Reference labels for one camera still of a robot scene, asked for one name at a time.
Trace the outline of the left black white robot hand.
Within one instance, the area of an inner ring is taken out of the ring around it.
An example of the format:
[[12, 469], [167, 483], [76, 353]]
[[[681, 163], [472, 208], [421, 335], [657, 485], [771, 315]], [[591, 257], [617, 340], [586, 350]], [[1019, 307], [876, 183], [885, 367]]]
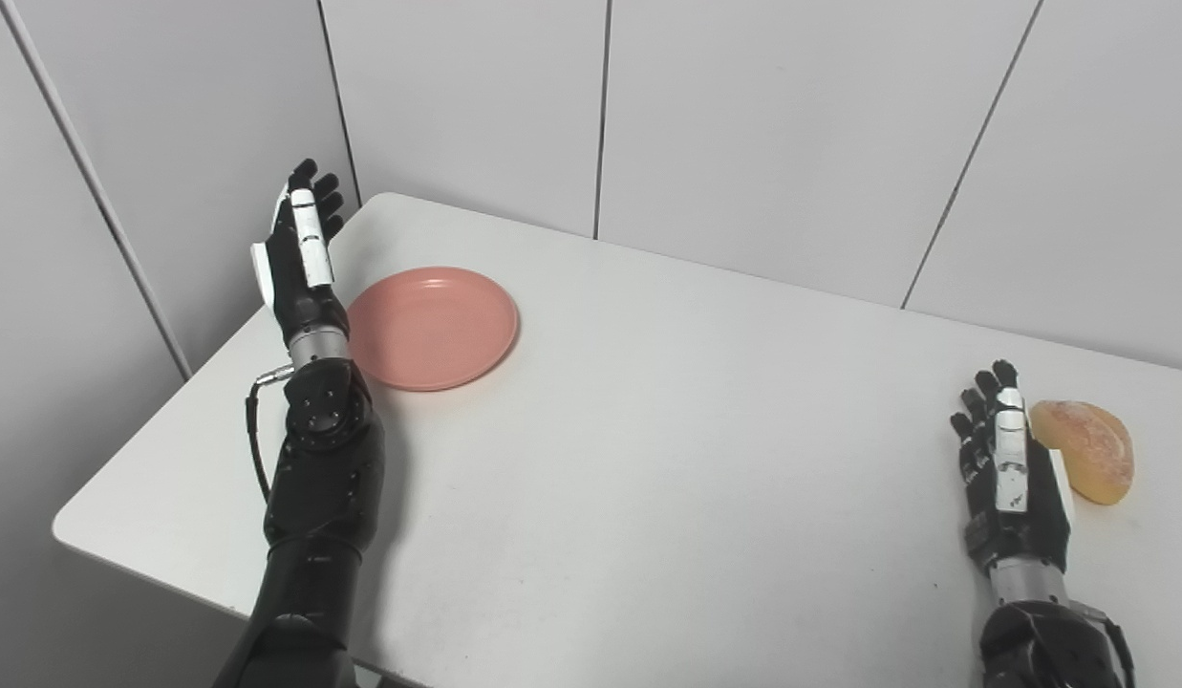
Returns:
[[256, 283], [282, 340], [335, 330], [350, 335], [349, 314], [333, 291], [330, 244], [345, 225], [340, 179], [301, 160], [290, 173], [271, 219], [269, 236], [251, 247]]

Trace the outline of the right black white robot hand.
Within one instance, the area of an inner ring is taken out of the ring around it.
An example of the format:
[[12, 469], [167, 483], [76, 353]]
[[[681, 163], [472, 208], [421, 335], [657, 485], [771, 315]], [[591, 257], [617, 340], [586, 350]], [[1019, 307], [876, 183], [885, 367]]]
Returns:
[[950, 426], [960, 441], [970, 562], [987, 573], [1001, 559], [1035, 559], [1065, 573], [1071, 526], [1053, 459], [1033, 435], [1018, 370], [994, 361], [960, 401]]

